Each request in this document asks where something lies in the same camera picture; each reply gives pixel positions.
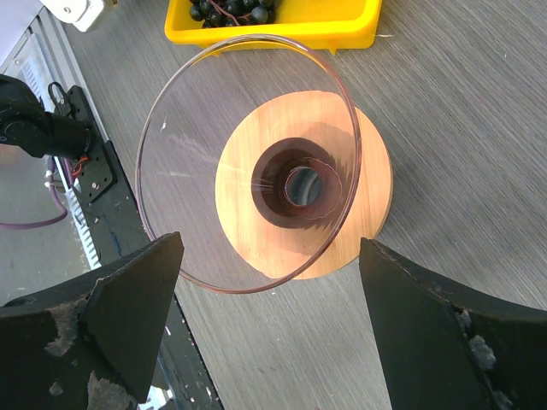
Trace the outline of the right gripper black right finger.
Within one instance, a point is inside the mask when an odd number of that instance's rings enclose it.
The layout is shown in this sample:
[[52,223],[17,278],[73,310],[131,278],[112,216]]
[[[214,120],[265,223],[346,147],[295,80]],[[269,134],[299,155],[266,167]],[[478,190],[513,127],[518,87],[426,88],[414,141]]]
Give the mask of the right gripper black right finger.
[[544,409],[546,312],[362,239],[359,268],[394,409]]

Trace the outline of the round wooden ring holder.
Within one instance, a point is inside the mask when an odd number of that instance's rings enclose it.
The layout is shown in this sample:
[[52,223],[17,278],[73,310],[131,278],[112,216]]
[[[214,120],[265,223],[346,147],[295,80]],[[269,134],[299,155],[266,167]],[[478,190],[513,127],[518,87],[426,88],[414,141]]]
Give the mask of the round wooden ring holder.
[[[319,144],[344,181],[338,219],[307,229],[268,223],[257,211],[251,175],[261,154],[287,138]],[[360,110],[331,91],[295,91],[251,111],[233,130],[215,175],[215,205],[229,248],[261,285],[326,276],[352,262],[362,238],[376,237],[391,206],[393,175],[383,138]]]

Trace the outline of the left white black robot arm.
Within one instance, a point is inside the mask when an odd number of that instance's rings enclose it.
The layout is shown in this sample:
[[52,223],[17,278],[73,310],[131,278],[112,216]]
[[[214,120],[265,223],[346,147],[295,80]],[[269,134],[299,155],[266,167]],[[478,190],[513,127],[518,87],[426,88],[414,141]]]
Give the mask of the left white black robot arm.
[[85,124],[47,112],[23,81],[1,76],[1,143],[35,158],[46,155],[78,160],[93,144]]

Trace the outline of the yellow plastic tray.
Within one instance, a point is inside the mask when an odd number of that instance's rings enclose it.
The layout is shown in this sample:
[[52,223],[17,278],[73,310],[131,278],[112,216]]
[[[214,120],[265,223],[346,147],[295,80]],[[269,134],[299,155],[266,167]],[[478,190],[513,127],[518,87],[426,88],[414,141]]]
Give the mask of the yellow plastic tray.
[[376,37],[382,2],[281,1],[275,22],[268,25],[202,28],[190,16],[191,3],[171,1],[164,32],[174,44],[207,48],[228,38],[269,34],[294,39],[313,50],[362,50]]

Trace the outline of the clear pink cone dripper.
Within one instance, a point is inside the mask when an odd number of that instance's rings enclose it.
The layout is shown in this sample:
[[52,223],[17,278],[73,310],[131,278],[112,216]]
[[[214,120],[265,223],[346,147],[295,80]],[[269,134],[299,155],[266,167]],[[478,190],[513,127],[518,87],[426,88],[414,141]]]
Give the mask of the clear pink cone dripper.
[[356,110],[338,72],[298,41],[255,34],[212,44],[166,83],[138,145],[135,193],[149,237],[176,231],[185,246],[183,278],[225,294],[272,289],[261,285],[229,248],[215,205],[215,175],[227,139],[263,103],[295,91],[338,93]]

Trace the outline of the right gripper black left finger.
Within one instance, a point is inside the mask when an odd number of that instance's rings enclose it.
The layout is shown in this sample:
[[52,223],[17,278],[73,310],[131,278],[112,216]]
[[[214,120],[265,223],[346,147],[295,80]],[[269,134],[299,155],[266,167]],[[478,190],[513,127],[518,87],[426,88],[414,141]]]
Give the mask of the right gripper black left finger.
[[184,247],[169,233],[1,308],[4,409],[134,409],[149,394]]

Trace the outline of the dark red glass carafe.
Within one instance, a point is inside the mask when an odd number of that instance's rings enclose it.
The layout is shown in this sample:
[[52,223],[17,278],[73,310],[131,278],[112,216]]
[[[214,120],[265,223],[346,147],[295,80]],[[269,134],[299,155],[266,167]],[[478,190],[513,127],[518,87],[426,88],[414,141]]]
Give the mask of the dark red glass carafe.
[[332,223],[345,201],[334,159],[306,138],[280,140],[261,154],[251,175],[251,194],[268,223],[287,229]]

